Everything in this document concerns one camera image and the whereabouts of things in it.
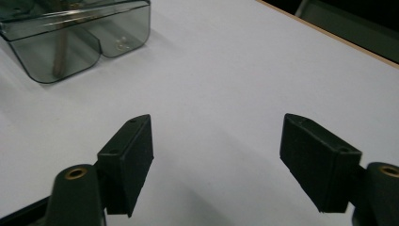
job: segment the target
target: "white tabletop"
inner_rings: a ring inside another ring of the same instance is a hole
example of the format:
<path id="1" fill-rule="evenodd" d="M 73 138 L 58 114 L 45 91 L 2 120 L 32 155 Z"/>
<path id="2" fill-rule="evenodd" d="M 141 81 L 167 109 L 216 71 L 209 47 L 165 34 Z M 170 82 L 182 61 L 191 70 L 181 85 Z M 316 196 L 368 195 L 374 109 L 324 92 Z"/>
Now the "white tabletop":
<path id="1" fill-rule="evenodd" d="M 133 217 L 108 225 L 351 225 L 319 214 L 279 159 L 285 113 L 399 164 L 399 70 L 252 0 L 153 1 L 131 54 L 51 86 L 0 50 L 0 217 L 50 194 L 125 121 L 152 115 Z"/>

